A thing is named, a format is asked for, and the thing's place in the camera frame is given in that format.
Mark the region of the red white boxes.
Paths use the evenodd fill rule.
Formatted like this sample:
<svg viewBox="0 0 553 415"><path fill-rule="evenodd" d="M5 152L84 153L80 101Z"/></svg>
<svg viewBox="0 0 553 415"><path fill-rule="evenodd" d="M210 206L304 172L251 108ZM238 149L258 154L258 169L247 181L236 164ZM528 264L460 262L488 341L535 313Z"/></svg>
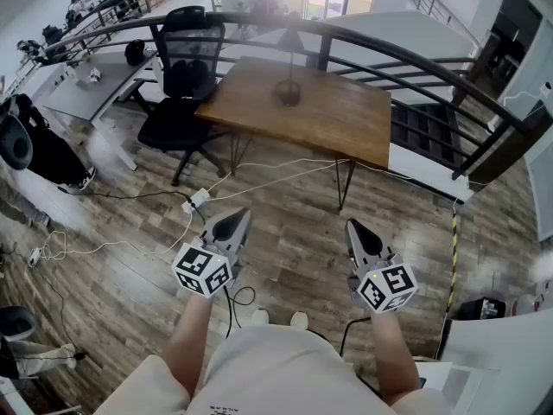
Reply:
<svg viewBox="0 0 553 415"><path fill-rule="evenodd" d="M553 278L537 284L534 311L553 309Z"/></svg>

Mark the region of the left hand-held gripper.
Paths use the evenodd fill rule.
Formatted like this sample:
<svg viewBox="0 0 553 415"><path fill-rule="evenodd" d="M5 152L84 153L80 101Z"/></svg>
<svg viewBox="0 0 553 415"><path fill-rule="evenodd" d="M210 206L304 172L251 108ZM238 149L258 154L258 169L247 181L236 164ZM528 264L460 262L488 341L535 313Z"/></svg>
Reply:
<svg viewBox="0 0 553 415"><path fill-rule="evenodd" d="M238 276L238 252L251 227L251 210L228 209L211 219L199 236L184 243L171 265L182 288L212 297Z"/></svg>

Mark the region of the black box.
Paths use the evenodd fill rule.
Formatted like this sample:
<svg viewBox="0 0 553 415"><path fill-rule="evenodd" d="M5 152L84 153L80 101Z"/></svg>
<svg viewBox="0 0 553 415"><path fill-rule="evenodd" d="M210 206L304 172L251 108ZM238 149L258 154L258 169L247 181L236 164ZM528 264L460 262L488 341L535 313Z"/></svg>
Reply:
<svg viewBox="0 0 553 415"><path fill-rule="evenodd" d="M475 321L503 318L505 316L505 310L505 302L483 297L463 303L456 313L456 319L461 321Z"/></svg>

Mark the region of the person's right forearm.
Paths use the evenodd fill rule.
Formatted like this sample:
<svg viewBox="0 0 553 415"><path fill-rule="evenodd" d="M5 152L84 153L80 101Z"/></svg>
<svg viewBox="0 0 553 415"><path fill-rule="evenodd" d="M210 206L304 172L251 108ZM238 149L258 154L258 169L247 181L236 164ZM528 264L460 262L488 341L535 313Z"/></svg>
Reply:
<svg viewBox="0 0 553 415"><path fill-rule="evenodd" d="M391 311L371 315L379 392L387 405L420 388L416 363Z"/></svg>

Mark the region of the dark staircase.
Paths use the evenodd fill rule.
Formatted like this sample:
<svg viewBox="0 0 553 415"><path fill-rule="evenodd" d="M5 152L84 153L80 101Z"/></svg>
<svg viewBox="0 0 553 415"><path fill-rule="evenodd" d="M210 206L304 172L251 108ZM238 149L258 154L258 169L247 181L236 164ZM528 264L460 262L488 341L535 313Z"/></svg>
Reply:
<svg viewBox="0 0 553 415"><path fill-rule="evenodd" d="M391 142L449 169L460 167L480 142L461 131L453 110L439 104L393 100Z"/></svg>

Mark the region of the black desk lamp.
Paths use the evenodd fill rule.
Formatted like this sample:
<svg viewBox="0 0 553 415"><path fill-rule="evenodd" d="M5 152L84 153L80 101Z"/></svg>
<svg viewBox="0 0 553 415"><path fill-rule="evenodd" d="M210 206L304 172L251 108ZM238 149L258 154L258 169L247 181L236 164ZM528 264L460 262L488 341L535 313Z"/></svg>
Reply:
<svg viewBox="0 0 553 415"><path fill-rule="evenodd" d="M304 46L295 28L287 28L277 45L289 53L289 65L286 78L276 83L274 94L283 105L295 106L300 101L301 87L293 77L294 54L302 54Z"/></svg>

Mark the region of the person's white shirt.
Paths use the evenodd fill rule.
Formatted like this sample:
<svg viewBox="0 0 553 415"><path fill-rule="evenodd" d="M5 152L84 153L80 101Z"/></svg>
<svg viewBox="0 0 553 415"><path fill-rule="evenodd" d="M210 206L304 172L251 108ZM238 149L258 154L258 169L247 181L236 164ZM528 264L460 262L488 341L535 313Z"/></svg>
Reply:
<svg viewBox="0 0 553 415"><path fill-rule="evenodd" d="M94 415L450 415L422 388L387 405L318 335L264 325L238 330L213 353L195 396L165 361L147 357Z"/></svg>

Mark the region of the white power strip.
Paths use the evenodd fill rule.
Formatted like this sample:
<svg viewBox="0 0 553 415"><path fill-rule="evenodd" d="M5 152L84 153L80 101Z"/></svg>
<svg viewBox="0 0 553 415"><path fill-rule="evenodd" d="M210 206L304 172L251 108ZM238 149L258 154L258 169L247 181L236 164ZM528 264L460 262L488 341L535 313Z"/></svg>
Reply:
<svg viewBox="0 0 553 415"><path fill-rule="evenodd" d="M193 195L185 195L185 201L181 207L186 214L192 215L196 209L210 199L209 192L205 188L201 188Z"/></svg>

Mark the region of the person's left forearm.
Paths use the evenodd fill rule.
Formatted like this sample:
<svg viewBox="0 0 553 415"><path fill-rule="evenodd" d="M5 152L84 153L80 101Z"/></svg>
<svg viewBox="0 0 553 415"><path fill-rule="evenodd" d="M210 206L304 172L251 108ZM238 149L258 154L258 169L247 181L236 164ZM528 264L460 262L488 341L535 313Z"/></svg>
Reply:
<svg viewBox="0 0 553 415"><path fill-rule="evenodd" d="M162 358L190 397L198 385L207 345L213 299L193 294L170 336Z"/></svg>

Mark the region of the black bag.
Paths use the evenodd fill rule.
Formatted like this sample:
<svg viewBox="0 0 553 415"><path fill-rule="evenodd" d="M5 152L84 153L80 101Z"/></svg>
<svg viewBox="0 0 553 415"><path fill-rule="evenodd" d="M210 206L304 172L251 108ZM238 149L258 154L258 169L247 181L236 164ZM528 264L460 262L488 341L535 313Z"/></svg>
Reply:
<svg viewBox="0 0 553 415"><path fill-rule="evenodd" d="M145 43L143 40L136 39L130 41L124 50L124 57L130 66L138 66L144 58Z"/></svg>

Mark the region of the dark curved railing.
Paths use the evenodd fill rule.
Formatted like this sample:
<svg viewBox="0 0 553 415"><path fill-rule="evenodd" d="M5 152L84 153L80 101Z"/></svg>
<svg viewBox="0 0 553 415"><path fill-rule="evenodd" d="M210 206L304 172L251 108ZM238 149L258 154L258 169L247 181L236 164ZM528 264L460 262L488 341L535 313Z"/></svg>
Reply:
<svg viewBox="0 0 553 415"><path fill-rule="evenodd" d="M466 176L469 188L480 188L501 176L553 127L539 99L523 118L511 113L474 84L483 60L469 56L426 58L371 35L324 22L284 16L206 13L225 25L217 64L217 86L238 59L248 56L289 64L289 53L277 44L287 28L295 28L304 52L294 54L300 67L334 73L388 92L407 105L439 104L455 112L461 131L480 145L452 178ZM69 54L106 51L124 46L149 31L145 43L156 49L155 38L166 16L148 17L71 33L63 39Z"/></svg>

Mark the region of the yellow black striped tape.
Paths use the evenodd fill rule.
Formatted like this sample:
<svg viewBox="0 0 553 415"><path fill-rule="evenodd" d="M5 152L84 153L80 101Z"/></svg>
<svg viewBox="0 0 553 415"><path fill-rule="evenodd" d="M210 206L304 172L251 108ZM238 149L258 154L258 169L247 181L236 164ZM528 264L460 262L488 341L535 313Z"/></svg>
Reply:
<svg viewBox="0 0 553 415"><path fill-rule="evenodd" d="M448 302L447 307L445 310L445 316L448 317L452 302L453 302L453 295L454 295L454 287L456 282L456 272L457 272L457 246L458 246L458 233L457 233L457 213L453 212L453 218L452 218L452 227L453 227L453 243L452 243L452 277L451 277L451 284L448 294Z"/></svg>

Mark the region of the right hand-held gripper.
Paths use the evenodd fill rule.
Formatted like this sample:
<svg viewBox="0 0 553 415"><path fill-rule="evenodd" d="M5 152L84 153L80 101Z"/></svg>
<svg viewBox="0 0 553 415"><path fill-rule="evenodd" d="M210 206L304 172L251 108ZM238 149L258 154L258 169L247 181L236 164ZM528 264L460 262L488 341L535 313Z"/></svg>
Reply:
<svg viewBox="0 0 553 415"><path fill-rule="evenodd" d="M346 243L357 267L352 276L354 300L366 304L375 314L382 314L403 307L417 292L418 283L410 265L401 255L390 255L390 247L362 221L346 222ZM367 261L378 262L365 267Z"/></svg>

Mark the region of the grey desk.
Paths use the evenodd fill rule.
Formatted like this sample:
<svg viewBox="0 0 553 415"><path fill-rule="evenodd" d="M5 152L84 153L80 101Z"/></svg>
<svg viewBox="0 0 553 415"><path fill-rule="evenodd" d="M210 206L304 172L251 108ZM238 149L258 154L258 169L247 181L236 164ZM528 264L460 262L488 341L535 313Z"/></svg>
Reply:
<svg viewBox="0 0 553 415"><path fill-rule="evenodd" d="M121 142L109 132L102 116L130 83L155 59L155 50L145 50L138 66L130 66L122 52L94 54L75 69L73 78L67 77L48 96L43 107L58 118L61 114L86 121L96 129L114 152L132 171L137 169L133 159L121 146ZM101 72L97 83L89 83L86 77L93 67Z"/></svg>

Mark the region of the black mesh office chair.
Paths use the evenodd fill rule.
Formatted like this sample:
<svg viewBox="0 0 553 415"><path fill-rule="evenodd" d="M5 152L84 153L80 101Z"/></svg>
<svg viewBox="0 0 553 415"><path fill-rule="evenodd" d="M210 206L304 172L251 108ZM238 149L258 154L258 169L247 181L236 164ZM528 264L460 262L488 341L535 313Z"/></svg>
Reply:
<svg viewBox="0 0 553 415"><path fill-rule="evenodd" d="M163 152L183 153L171 181L174 186L195 152L216 168L218 177L226 175L221 161L205 149L206 143L223 134L212 133L212 124L195 114L216 90L225 33L223 23L212 21L204 7L195 5L170 11L156 35L165 98L146 118L138 141Z"/></svg>

